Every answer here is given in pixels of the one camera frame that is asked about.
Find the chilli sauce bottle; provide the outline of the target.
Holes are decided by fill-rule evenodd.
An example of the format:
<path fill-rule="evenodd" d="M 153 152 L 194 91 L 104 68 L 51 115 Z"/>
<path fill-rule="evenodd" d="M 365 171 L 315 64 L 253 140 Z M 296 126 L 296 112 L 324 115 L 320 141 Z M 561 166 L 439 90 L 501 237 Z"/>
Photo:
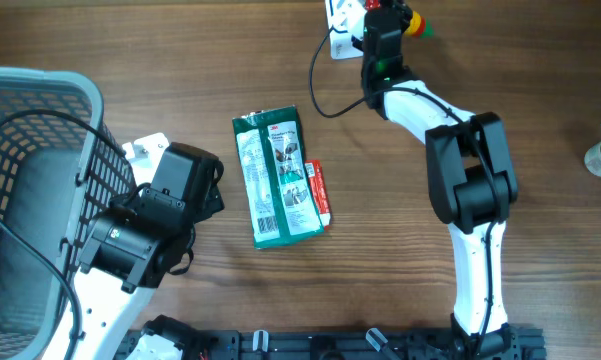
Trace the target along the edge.
<path fill-rule="evenodd" d="M 409 7 L 404 0 L 366 0 L 364 8 L 367 11 L 389 9 L 398 16 L 401 32 L 405 36 L 423 38 L 434 35 L 433 28 L 427 20 Z"/>

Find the red sachet packet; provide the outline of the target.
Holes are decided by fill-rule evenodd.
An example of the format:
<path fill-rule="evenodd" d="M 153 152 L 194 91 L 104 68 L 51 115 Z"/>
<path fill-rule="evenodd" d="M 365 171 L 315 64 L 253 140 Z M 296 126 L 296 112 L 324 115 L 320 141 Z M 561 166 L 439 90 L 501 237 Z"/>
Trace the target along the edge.
<path fill-rule="evenodd" d="M 321 163 L 319 160 L 307 160 L 305 169 L 322 226 L 329 229 L 332 216 Z"/>

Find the green 3M glove packet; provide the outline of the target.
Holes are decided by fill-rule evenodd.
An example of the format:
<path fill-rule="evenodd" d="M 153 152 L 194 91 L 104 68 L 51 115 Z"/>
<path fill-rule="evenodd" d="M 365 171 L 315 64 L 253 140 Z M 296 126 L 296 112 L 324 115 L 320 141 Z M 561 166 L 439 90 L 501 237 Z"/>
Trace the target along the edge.
<path fill-rule="evenodd" d="M 254 247 L 288 246 L 324 232 L 305 168 L 295 106 L 232 120 Z"/>

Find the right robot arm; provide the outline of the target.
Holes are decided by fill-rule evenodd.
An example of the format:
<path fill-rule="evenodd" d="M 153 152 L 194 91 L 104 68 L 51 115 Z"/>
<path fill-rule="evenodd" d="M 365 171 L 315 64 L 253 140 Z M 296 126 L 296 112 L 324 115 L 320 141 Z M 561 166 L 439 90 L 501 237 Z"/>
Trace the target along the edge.
<path fill-rule="evenodd" d="M 426 147 L 429 199 L 454 250 L 450 356 L 504 359 L 513 348 L 502 300 L 501 244 L 518 192 L 504 126 L 493 112 L 474 114 L 442 100 L 404 64 L 403 36 L 423 30 L 423 19 L 402 1 L 368 9 L 361 85 L 370 108 Z"/>

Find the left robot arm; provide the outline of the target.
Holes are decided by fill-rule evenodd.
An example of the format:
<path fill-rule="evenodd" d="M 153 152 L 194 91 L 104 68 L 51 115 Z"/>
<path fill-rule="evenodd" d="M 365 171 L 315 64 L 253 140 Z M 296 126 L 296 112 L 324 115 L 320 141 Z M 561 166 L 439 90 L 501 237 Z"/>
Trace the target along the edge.
<path fill-rule="evenodd" d="M 218 156 L 162 133 L 124 144 L 137 182 L 87 228 L 68 306 L 46 359 L 111 359 L 164 276 L 191 257 L 196 223 L 223 210 Z"/>

